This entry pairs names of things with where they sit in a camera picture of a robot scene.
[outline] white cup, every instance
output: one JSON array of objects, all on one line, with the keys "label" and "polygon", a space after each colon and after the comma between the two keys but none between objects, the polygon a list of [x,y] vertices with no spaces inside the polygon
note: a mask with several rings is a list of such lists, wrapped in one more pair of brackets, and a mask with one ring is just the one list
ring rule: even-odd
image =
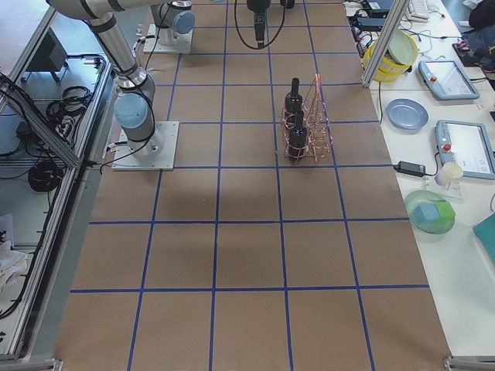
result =
[{"label": "white cup", "polygon": [[435,181],[439,186],[448,187],[453,180],[461,178],[463,174],[463,168],[455,162],[446,162],[436,175]]}]

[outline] keyboard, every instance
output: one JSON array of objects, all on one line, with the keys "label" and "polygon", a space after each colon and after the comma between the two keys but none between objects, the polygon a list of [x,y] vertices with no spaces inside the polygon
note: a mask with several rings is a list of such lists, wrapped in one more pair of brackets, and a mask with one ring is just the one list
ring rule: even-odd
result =
[{"label": "keyboard", "polygon": [[409,0],[407,17],[411,21],[427,22],[430,19],[430,10],[426,0]]}]

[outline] grid floor mat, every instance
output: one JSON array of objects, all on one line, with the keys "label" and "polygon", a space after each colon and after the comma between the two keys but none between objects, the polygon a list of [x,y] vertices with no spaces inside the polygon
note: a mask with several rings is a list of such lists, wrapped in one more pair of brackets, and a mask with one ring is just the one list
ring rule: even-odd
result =
[{"label": "grid floor mat", "polygon": [[[282,10],[273,1],[269,37]],[[180,121],[176,168],[104,171],[56,346],[64,369],[442,369],[449,350],[342,4],[295,0],[262,51],[238,39],[233,0],[193,11],[191,54],[149,61],[156,119]],[[254,43],[252,12],[237,12]],[[284,96],[293,77],[304,96],[315,73],[334,145],[293,165]]]}]

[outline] wire bottle holder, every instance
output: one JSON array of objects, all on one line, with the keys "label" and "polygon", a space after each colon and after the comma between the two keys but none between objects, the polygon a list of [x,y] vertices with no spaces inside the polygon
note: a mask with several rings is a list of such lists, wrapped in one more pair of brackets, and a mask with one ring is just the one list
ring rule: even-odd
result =
[{"label": "wire bottle holder", "polygon": [[[326,116],[326,105],[321,99],[321,79],[319,73],[315,75],[315,78],[309,87],[308,93],[302,103],[302,110],[305,115],[304,124],[308,131],[306,146],[304,148],[295,148],[288,143],[288,133],[294,127],[294,119],[289,120],[289,118],[294,117],[295,114],[289,113],[285,107],[282,108],[281,124],[285,141],[284,157],[291,160],[294,164],[297,164],[301,158],[310,157],[313,158],[315,164],[318,164],[321,158],[325,158],[329,155],[330,145],[333,143],[333,139],[331,135],[329,135],[329,121]],[[297,153],[298,155],[290,155],[290,148],[295,149],[295,151],[291,152]]]}]

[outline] yellow bowl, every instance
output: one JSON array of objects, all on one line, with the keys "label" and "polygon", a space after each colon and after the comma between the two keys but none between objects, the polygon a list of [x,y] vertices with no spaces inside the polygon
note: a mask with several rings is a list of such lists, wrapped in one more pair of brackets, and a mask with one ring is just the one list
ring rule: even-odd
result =
[{"label": "yellow bowl", "polygon": [[[411,43],[411,48],[414,50],[414,61],[418,58],[418,46],[416,45],[416,42],[411,38],[409,35],[407,35],[409,42]],[[363,65],[364,68],[367,67],[367,64],[370,62],[371,55],[373,54],[374,51],[374,43],[370,45],[370,47],[367,49],[363,56]],[[375,80],[376,81],[382,81],[382,82],[387,82],[387,81],[393,81],[399,77],[401,73],[404,73],[407,71],[412,64],[399,64],[395,62],[391,57],[389,58],[387,55],[383,57],[381,60],[380,66],[378,67],[377,74],[375,75]]]}]

